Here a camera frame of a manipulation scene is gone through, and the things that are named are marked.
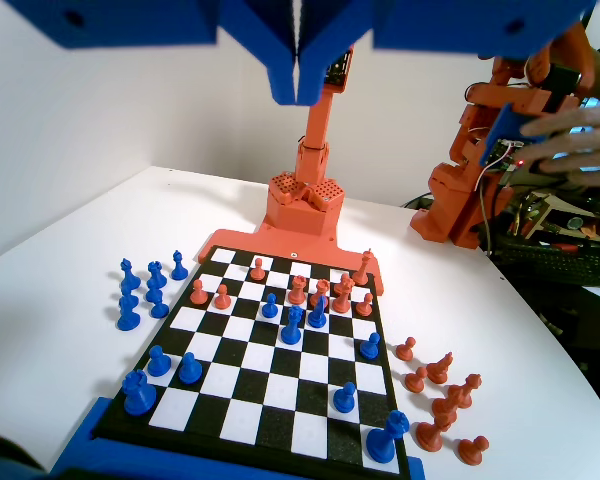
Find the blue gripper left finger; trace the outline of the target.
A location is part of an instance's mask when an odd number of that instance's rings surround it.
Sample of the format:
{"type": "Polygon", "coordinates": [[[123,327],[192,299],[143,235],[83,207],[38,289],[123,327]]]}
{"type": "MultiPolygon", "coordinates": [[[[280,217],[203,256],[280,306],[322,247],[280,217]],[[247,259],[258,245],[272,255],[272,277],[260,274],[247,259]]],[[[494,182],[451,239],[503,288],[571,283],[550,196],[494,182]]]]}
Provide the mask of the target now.
{"type": "Polygon", "coordinates": [[[219,25],[266,68],[273,100],[296,103],[292,1],[223,1],[219,25]]]}

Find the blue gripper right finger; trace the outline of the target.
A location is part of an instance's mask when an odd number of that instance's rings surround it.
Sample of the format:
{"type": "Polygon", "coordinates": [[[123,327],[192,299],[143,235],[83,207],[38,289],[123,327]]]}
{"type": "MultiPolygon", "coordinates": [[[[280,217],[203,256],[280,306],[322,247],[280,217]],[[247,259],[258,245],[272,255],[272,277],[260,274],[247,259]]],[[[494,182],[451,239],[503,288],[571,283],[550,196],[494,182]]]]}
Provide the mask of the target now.
{"type": "Polygon", "coordinates": [[[372,2],[302,1],[299,31],[299,104],[314,105],[327,68],[372,27],[372,2]]]}

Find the person's hand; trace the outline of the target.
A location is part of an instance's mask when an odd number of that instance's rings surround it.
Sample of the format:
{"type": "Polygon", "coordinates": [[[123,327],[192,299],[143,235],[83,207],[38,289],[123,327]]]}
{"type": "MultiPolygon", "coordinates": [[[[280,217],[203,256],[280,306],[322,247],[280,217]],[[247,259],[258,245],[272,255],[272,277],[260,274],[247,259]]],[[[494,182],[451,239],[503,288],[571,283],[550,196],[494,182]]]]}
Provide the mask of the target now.
{"type": "Polygon", "coordinates": [[[521,134],[545,138],[516,152],[514,158],[524,166],[563,174],[573,184],[600,187],[600,106],[535,119],[521,134]]]}

